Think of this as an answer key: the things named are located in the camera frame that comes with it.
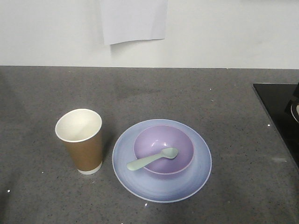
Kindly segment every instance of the purple bowl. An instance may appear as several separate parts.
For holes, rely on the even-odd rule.
[[[176,174],[191,164],[194,146],[190,138],[175,127],[157,125],[145,129],[135,140],[134,154],[137,159],[140,159],[160,153],[162,149],[170,147],[178,149],[176,158],[161,158],[144,168],[155,174]]]

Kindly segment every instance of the spoon handle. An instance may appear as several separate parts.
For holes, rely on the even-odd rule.
[[[158,153],[158,154],[150,155],[150,156],[138,159],[138,160],[134,160],[127,164],[127,168],[131,171],[135,171],[142,167],[145,167],[149,163],[151,163],[157,159],[160,159],[162,157],[163,157],[163,155],[161,153]]]

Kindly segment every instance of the blue plate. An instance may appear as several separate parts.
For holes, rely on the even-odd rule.
[[[194,158],[187,169],[173,175],[154,174],[144,168],[127,169],[127,163],[135,160],[136,137],[155,125],[176,127],[192,140]],[[153,119],[133,125],[119,137],[113,149],[112,164],[118,180],[135,196],[151,202],[171,203],[191,197],[205,185],[211,173],[212,158],[207,144],[192,128],[173,120]]]

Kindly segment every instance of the cup rim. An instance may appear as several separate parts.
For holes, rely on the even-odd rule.
[[[95,131],[95,133],[94,133],[93,135],[91,135],[91,136],[89,136],[89,137],[87,137],[87,138],[85,138],[85,139],[80,139],[80,140],[66,140],[66,139],[62,138],[62,137],[57,133],[57,127],[59,126],[59,124],[61,123],[61,120],[62,120],[64,117],[66,117],[67,115],[69,115],[70,113],[73,113],[73,112],[75,112],[75,111],[89,111],[89,112],[92,112],[92,113],[96,114],[96,115],[99,117],[99,119],[100,119],[100,123],[101,123],[101,124],[100,124],[99,128]],[[56,125],[55,125],[55,134],[56,134],[56,136],[57,136],[60,140],[65,141],[65,142],[70,142],[70,143],[83,142],[83,141],[89,140],[89,139],[91,139],[92,137],[94,137],[94,136],[100,131],[102,125],[103,125],[102,118],[101,118],[101,116],[100,116],[97,112],[95,112],[95,111],[93,111],[93,110],[90,110],[90,109],[86,109],[86,108],[78,108],[78,109],[75,109],[75,110],[72,110],[72,111],[67,112],[65,115],[63,115],[63,116],[57,121],[57,123],[56,123]]]

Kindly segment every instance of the cup bottom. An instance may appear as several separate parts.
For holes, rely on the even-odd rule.
[[[94,174],[95,172],[97,172],[101,168],[102,164],[103,164],[103,162],[101,162],[100,165],[97,168],[89,170],[89,171],[82,171],[82,170],[79,170],[79,169],[78,169],[78,171],[79,171],[79,173],[84,174],[84,175]]]

